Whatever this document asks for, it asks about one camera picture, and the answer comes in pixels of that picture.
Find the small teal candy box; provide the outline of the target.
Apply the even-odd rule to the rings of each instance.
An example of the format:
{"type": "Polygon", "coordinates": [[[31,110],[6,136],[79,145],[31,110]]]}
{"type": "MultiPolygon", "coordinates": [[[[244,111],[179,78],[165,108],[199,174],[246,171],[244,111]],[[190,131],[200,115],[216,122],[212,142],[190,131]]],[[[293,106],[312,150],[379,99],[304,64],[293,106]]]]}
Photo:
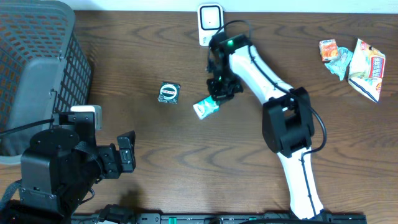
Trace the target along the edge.
{"type": "Polygon", "coordinates": [[[219,101],[215,101],[211,96],[193,105],[193,109],[199,119],[205,119],[207,116],[217,112],[219,108],[219,101]]]}

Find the small orange candy box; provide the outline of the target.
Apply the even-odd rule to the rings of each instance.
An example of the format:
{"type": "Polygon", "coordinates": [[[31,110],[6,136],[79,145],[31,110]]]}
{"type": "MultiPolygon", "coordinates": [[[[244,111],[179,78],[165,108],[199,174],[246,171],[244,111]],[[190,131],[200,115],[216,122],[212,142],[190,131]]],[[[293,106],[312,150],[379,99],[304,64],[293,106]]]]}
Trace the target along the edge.
{"type": "Polygon", "coordinates": [[[319,41],[319,49],[322,62],[334,60],[339,55],[335,39],[319,41]]]}

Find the teal white snack packet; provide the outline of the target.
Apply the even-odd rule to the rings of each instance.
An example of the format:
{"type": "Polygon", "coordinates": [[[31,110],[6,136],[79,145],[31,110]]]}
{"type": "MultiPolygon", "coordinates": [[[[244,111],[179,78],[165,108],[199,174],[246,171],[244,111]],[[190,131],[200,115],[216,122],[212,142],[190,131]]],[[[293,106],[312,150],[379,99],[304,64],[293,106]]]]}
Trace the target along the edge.
{"type": "Polygon", "coordinates": [[[337,75],[340,81],[345,79],[346,69],[353,58],[353,53],[346,47],[338,47],[338,57],[326,63],[325,66],[329,71],[337,75]]]}

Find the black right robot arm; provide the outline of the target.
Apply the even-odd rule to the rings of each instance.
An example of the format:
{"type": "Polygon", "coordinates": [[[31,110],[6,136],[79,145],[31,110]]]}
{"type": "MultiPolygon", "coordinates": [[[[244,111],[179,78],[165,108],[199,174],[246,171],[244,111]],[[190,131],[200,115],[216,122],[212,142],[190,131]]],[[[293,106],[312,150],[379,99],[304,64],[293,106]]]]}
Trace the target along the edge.
{"type": "Polygon", "coordinates": [[[290,209],[299,219],[314,219],[323,211],[312,172],[315,119],[305,88],[293,88],[259,56],[244,34],[227,37],[219,32],[209,42],[207,81],[213,100],[225,103],[246,85],[262,105],[262,136],[282,164],[290,194],[290,209]]]}

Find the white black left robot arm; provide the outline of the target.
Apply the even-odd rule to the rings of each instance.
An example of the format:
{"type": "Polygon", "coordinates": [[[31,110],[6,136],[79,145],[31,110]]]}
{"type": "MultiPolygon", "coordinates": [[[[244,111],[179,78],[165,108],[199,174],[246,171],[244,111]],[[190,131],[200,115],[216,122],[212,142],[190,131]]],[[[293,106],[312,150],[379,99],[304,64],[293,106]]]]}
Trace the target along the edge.
{"type": "Polygon", "coordinates": [[[92,186],[136,168],[134,131],[99,146],[93,112],[61,112],[33,135],[21,156],[21,179],[1,199],[1,223],[71,223],[92,186]]]}

